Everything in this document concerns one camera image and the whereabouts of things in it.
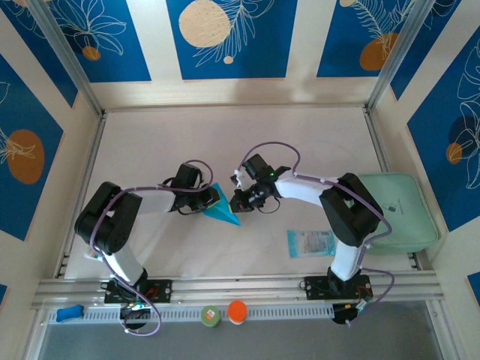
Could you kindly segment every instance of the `small round container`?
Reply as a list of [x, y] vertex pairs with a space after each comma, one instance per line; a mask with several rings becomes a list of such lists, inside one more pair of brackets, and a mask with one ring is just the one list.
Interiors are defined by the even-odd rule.
[[241, 325], [247, 318], [247, 305], [243, 301], [235, 300], [228, 307], [228, 318], [235, 325]]
[[221, 314], [215, 306], [205, 306], [200, 315], [203, 325], [213, 328], [220, 324]]

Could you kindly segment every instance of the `white wall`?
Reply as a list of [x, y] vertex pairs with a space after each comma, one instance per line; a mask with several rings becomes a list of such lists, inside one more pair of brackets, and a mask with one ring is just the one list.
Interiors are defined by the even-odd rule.
[[376, 77], [317, 79], [337, 1], [298, 1], [285, 79], [183, 81], [165, 0], [127, 0], [151, 82], [103, 82], [92, 87], [107, 109], [185, 104], [363, 104]]
[[10, 360], [25, 347], [38, 281], [53, 275], [97, 120], [81, 96], [73, 109], [67, 105], [1, 11], [0, 33], [1, 55], [64, 131], [27, 239], [0, 232], [0, 284], [8, 286], [0, 310], [0, 359]]
[[478, 359], [480, 353], [480, 310], [467, 283], [467, 275], [480, 271], [480, 218], [448, 233], [407, 122], [479, 27], [479, 18], [478, 0], [462, 0], [400, 100], [397, 102], [392, 92], [387, 91], [374, 113], [379, 120], [379, 131], [392, 170], [405, 171], [417, 177], [439, 228], [441, 239], [427, 252], [454, 324], [472, 360]]

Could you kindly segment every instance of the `orange bottle cap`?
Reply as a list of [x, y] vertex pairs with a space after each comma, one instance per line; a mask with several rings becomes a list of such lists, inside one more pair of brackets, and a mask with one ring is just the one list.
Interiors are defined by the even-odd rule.
[[228, 307], [228, 317], [240, 323], [247, 318], [247, 305], [243, 301], [235, 300]]

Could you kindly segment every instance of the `beige circle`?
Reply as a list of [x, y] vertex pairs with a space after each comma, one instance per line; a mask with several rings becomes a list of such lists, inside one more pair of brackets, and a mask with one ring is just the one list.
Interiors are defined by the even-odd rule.
[[214, 47], [230, 33], [227, 13], [211, 0], [195, 0], [178, 19], [181, 35], [193, 47]]
[[349, 6], [352, 6], [355, 4], [356, 0], [340, 0], [340, 6], [343, 6], [344, 8], [348, 8]]
[[[43, 2], [51, 2], [52, 0], [43, 0]], [[26, 0], [12, 0], [17, 5], [20, 5], [24, 8], [28, 7], [29, 5], [27, 4]]]

